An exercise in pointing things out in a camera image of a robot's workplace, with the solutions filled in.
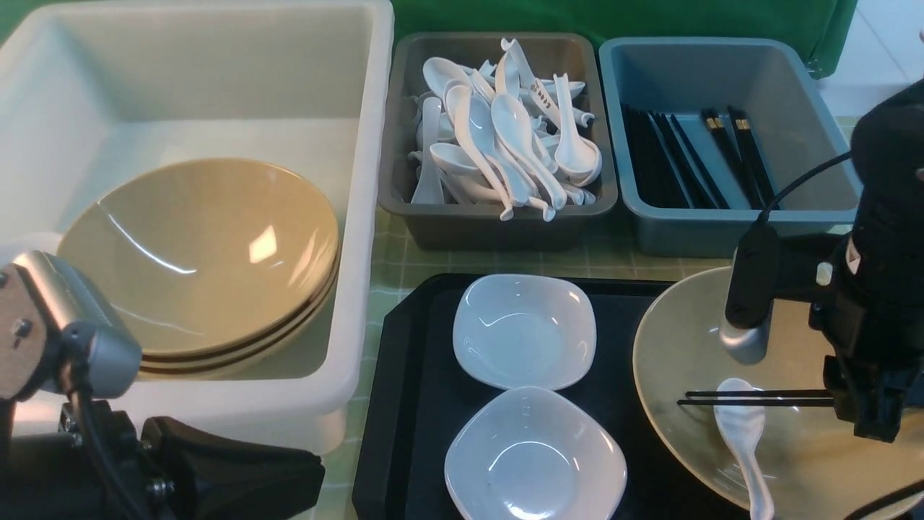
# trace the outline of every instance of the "large tan bowl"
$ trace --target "large tan bowl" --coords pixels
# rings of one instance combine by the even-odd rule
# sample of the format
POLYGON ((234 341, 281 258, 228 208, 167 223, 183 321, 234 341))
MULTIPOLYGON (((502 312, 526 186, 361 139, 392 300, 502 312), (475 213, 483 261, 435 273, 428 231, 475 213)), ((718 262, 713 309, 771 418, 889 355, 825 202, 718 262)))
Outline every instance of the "large tan bowl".
MULTIPOLYGON (((809 328, 807 304, 777 301, 766 358, 739 365, 717 336, 730 272, 700 273, 662 294, 642 317, 632 357, 638 396, 664 444, 705 485, 747 509, 744 479, 712 409, 681 407, 676 400, 688 390, 715 390, 730 377, 764 390, 824 388, 821 364, 832 347, 809 328)), ((853 425, 839 421, 832 409, 766 410, 757 459, 777 520, 840 520, 924 474, 920 413, 906 412, 898 439, 887 444, 854 437, 853 425)), ((895 517, 919 498, 875 517, 895 517)))
POLYGON ((328 281, 334 209, 248 159, 162 167, 107 194, 58 255, 89 276, 146 354, 198 355, 291 317, 328 281))

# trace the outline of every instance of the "screw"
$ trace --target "screw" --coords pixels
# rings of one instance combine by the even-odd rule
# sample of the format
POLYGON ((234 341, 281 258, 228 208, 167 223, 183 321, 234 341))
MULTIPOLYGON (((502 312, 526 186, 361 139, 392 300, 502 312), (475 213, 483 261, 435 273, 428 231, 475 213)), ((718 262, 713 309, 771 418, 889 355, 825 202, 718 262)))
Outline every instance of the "screw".
POLYGON ((20 318, 13 326, 13 335, 19 338, 25 338, 32 332, 32 322, 26 318, 20 318))

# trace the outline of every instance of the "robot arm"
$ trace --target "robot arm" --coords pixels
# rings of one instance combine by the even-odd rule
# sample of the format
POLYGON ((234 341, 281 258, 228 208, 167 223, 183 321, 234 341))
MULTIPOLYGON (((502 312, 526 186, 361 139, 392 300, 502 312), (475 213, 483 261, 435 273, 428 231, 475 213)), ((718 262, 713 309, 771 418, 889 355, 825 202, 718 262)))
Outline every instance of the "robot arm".
POLYGON ((838 418, 891 442, 924 369, 924 80, 871 110, 851 141, 864 183, 845 236, 742 237, 722 337, 741 363, 766 352, 775 298, 811 303, 808 324, 833 347, 823 380, 838 418))

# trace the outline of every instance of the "spoon in bowl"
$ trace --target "spoon in bowl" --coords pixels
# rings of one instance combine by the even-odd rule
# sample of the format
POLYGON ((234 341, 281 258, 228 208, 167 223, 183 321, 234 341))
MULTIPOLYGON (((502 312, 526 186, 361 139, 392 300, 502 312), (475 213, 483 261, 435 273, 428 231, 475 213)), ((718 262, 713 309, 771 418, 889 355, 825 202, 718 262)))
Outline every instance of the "spoon in bowl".
MULTIPOLYGON (((754 387, 744 379, 728 378, 719 385, 718 391, 750 391, 754 387)), ((751 520, 773 519, 773 498, 770 489, 757 464, 757 444, 763 435, 767 412, 763 406, 712 407, 719 433, 735 456, 741 474, 744 475, 750 498, 751 520)))

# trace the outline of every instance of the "black cable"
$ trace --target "black cable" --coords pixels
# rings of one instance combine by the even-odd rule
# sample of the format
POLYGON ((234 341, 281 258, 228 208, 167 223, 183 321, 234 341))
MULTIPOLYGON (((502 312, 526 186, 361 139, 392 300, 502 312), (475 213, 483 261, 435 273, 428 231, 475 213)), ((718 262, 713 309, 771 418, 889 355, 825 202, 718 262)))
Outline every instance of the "black cable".
POLYGON ((774 209, 774 207, 779 205, 779 203, 785 198, 786 195, 788 195, 789 193, 792 193, 796 188, 805 184, 806 181, 820 174, 822 171, 830 167, 837 166, 849 158, 850 158, 850 152, 844 152, 843 154, 838 155, 834 159, 829 159, 817 165, 816 167, 802 174, 798 179, 790 182, 788 186, 780 190, 780 192, 777 193, 775 197, 773 197, 773 200, 771 200, 766 206, 764 206, 764 208, 760 211, 760 215, 758 215, 757 221, 755 222, 755 224, 766 223, 767 220, 770 218, 770 212, 774 209))
POLYGON ((860 520, 861 518, 866 518, 867 516, 876 513, 883 507, 888 507, 898 501, 913 497, 921 491, 924 491, 924 480, 919 480, 918 482, 909 484, 901 489, 889 493, 888 495, 880 497, 857 509, 853 513, 848 514, 844 520, 860 520))
POLYGON ((90 459, 96 475, 103 482, 106 495, 127 520, 154 520, 146 503, 138 500, 119 475, 112 454, 103 444, 103 436, 96 415, 93 413, 90 365, 86 355, 79 349, 70 349, 61 367, 61 389, 74 407, 78 429, 83 439, 84 451, 90 459))

